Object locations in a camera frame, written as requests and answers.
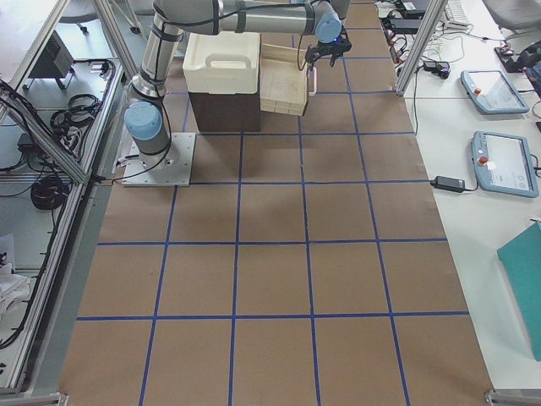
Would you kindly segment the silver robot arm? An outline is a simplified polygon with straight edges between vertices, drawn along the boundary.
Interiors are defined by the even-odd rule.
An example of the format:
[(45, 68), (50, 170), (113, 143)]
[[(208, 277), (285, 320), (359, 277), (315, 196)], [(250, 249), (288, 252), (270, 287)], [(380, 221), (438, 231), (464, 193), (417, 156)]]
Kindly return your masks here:
[(352, 48), (343, 23), (348, 1), (155, 1), (152, 31), (139, 72), (133, 77), (124, 125), (139, 148), (147, 170), (167, 164), (172, 147), (163, 106), (166, 80), (184, 33), (218, 36), (232, 33), (313, 35), (318, 43), (305, 58), (313, 64), (328, 56), (341, 57)]

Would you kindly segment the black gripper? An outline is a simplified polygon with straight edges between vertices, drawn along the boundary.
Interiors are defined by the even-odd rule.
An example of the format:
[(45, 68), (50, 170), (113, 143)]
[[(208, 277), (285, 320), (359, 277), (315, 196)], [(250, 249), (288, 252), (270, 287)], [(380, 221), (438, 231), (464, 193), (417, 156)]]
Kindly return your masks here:
[(350, 42), (346, 31), (342, 31), (337, 38), (330, 42), (318, 41), (316, 46), (308, 47), (306, 50), (305, 62), (307, 65), (307, 74), (313, 69), (314, 62), (317, 58), (331, 55), (329, 65), (334, 67), (336, 60), (351, 49), (352, 43)]

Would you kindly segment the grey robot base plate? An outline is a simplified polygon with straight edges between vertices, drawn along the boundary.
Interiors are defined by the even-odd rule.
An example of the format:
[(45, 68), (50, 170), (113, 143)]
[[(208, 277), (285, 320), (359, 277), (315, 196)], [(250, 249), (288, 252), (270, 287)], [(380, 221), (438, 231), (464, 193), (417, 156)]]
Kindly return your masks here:
[(172, 133), (172, 145), (165, 158), (140, 155), (133, 141), (121, 182), (124, 186), (189, 186), (196, 133)]

